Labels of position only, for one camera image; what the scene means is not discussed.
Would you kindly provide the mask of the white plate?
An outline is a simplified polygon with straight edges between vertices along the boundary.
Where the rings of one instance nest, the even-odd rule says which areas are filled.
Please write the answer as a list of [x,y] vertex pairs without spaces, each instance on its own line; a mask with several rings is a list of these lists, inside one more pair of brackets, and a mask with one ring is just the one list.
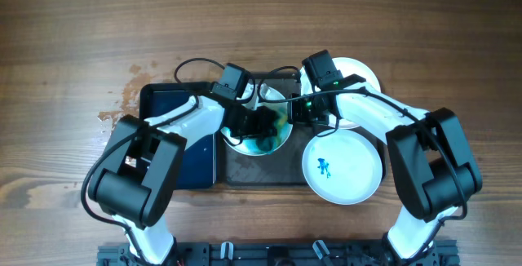
[[[339,70],[344,77],[348,77],[352,74],[356,74],[364,78],[376,91],[381,91],[382,88],[377,76],[374,72],[364,63],[359,60],[347,57],[336,57],[332,59],[337,70]],[[307,78],[304,66],[299,70],[300,72],[300,95],[306,95],[312,93],[312,85]],[[335,128],[336,117],[329,113],[328,114],[328,125],[329,127]],[[354,129],[359,127],[358,124],[350,122],[346,119],[340,119],[339,129]]]
[[376,192],[383,178],[383,163],[363,135],[338,130],[308,142],[302,171],[308,186],[321,198],[337,205],[354,205]]
[[239,109],[230,112],[228,121],[220,129],[227,144],[246,156],[263,156],[275,152],[290,137],[292,125],[288,123],[284,96],[267,84],[261,91],[248,84],[242,99],[249,99]]

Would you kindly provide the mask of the green yellow sponge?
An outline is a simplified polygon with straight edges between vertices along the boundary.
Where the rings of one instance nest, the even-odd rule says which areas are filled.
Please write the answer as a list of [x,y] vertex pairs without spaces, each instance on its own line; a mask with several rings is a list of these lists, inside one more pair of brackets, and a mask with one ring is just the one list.
[[288,123],[287,111],[283,108],[276,110],[276,119],[272,123],[274,135],[257,139],[255,145],[261,153],[270,154],[280,148],[291,132],[291,125]]

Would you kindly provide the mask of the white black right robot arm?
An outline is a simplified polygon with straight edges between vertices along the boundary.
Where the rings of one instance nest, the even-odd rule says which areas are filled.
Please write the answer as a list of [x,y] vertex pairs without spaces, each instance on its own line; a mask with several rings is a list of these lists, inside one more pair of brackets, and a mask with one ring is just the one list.
[[457,115],[427,111],[376,90],[361,75],[345,74],[327,50],[305,58],[311,91],[291,98],[292,122],[322,122],[328,114],[353,122],[386,146],[402,209],[386,234],[396,262],[424,258],[447,221],[467,216],[467,202],[483,179]]

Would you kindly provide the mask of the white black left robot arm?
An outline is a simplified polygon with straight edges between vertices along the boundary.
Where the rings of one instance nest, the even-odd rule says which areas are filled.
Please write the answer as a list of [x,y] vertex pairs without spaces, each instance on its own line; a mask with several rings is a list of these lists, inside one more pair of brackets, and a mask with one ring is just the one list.
[[138,265],[176,262],[176,240],[163,215],[177,184],[186,149],[226,127],[233,138],[276,135],[277,112],[248,107],[244,97],[255,80],[235,65],[222,67],[217,82],[195,90],[188,102],[160,116],[141,120],[126,115],[117,123],[100,156],[86,174],[81,203],[93,219],[123,229],[129,240],[126,260]]

